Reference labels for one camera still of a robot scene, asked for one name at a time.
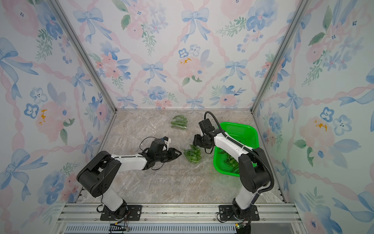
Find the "bright green plastic basket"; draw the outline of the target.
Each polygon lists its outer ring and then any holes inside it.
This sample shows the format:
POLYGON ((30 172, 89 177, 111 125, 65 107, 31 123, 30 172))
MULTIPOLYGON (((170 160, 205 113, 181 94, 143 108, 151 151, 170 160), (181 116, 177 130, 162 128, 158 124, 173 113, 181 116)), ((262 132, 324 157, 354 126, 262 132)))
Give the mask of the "bright green plastic basket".
POLYGON ((238 142, 239 145, 224 138, 223 140, 218 141, 218 146, 216 147, 227 152, 230 156, 236 159, 237 162, 242 154, 247 154, 247 151, 243 149, 243 146, 247 147, 248 149, 256 149, 259 147, 258 133, 252 126, 231 122, 222 122, 221 128, 225 130, 226 135, 238 142))

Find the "green peppers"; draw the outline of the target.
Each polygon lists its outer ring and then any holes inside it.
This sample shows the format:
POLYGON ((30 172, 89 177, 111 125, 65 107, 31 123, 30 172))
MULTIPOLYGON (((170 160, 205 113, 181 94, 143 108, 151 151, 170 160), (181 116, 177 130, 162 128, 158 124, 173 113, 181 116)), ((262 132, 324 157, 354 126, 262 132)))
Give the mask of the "green peppers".
POLYGON ((216 147, 214 155, 215 168, 221 174, 239 176, 239 163, 224 150, 216 147))

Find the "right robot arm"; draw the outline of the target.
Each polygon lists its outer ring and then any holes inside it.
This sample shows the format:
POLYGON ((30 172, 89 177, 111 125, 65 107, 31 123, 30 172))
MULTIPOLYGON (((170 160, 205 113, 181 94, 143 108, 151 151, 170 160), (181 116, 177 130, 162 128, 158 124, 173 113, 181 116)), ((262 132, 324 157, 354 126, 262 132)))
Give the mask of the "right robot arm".
POLYGON ((257 131, 248 125, 230 122, 218 124, 216 128, 208 118, 200 121, 199 127, 201 132, 194 136, 194 146, 218 148, 239 164, 242 187, 233 199, 232 208, 239 219, 249 216, 260 195, 275 185, 265 151, 259 147, 257 131))

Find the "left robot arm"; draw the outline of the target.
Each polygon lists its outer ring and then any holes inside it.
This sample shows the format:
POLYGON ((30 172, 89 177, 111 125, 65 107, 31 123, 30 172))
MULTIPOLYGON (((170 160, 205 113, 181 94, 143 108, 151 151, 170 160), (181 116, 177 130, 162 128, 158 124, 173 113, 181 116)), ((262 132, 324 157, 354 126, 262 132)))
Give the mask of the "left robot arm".
POLYGON ((148 170, 157 162, 164 164, 180 157, 182 152, 169 147, 169 143, 168 137, 154 138, 150 147, 135 155, 120 156, 101 151, 78 173, 77 181, 91 196, 101 197, 105 209, 125 215, 127 204, 111 186, 115 177, 126 171, 148 170))

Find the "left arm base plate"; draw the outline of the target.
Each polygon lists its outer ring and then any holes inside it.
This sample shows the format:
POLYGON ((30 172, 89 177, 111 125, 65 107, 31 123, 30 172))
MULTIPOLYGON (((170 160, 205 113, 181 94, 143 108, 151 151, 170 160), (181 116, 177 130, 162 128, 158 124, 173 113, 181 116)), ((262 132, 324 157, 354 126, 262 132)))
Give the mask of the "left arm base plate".
POLYGON ((116 211, 111 211, 107 206, 104 206, 101 213, 101 221, 139 221, 142 205, 122 205, 116 211))

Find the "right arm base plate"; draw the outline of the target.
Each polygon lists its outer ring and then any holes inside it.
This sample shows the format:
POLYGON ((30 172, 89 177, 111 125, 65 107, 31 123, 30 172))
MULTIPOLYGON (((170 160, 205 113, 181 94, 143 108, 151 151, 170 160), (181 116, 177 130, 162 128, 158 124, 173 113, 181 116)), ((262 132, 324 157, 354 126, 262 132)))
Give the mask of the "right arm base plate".
POLYGON ((250 205, 249 208, 242 210, 234 205, 219 205, 218 219, 222 222, 227 221, 259 221, 259 212, 257 206, 250 205))

